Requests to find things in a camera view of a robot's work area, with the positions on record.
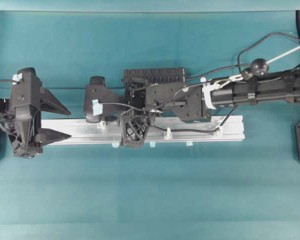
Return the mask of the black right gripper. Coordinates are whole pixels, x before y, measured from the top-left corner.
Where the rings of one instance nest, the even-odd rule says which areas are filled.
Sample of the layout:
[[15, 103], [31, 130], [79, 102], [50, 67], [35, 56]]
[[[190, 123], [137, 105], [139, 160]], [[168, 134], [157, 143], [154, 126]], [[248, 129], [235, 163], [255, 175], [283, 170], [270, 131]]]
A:
[[155, 118], [163, 114], [161, 109], [145, 110], [146, 88], [149, 86], [147, 84], [124, 86], [123, 102], [128, 106], [128, 110], [118, 115], [121, 127], [120, 145], [123, 147], [141, 148], [150, 127], [155, 123]]

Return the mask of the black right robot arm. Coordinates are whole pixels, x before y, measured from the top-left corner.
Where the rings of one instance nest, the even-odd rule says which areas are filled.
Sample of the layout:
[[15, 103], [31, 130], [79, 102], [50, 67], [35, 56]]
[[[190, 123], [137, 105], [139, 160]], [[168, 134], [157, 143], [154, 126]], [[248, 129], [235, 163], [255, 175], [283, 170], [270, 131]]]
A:
[[121, 145], [141, 147], [155, 120], [172, 112], [182, 122], [208, 122], [211, 110], [261, 101], [285, 100], [300, 104], [300, 64], [268, 72], [264, 59], [256, 59], [238, 75], [202, 79], [190, 84], [184, 68], [126, 69], [125, 110], [119, 114]]

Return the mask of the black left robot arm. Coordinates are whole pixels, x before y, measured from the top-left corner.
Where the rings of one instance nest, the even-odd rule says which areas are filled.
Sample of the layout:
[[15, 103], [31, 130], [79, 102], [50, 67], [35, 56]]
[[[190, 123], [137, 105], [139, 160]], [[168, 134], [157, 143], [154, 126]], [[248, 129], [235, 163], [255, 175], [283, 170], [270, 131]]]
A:
[[32, 159], [43, 153], [44, 146], [71, 138], [67, 133], [42, 127], [42, 111], [71, 114], [49, 90], [42, 95], [39, 108], [30, 104], [9, 107], [9, 100], [0, 98], [0, 136], [6, 133], [15, 157]]

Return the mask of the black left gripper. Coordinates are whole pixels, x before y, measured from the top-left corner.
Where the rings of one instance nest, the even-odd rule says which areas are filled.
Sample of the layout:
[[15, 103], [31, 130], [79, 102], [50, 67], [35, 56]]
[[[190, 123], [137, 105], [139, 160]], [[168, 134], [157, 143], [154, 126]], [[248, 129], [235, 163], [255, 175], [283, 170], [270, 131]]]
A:
[[[40, 88], [42, 112], [69, 116], [71, 112], [46, 88]], [[49, 128], [39, 128], [39, 110], [22, 106], [9, 110], [9, 100], [0, 98], [0, 135], [4, 132], [15, 157], [32, 159], [43, 153], [43, 146], [70, 139], [72, 136]]]

